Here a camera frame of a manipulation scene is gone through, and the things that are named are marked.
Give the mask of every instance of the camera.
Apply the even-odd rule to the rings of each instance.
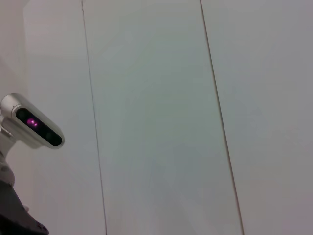
[[[0,109],[0,125],[29,147],[56,149],[64,144],[61,129],[22,95],[8,94]]]
[[[31,148],[56,149],[64,144],[64,135],[20,94],[8,94],[0,110],[0,235],[48,235],[48,229],[28,214],[15,193],[15,177],[6,156],[17,140]]]

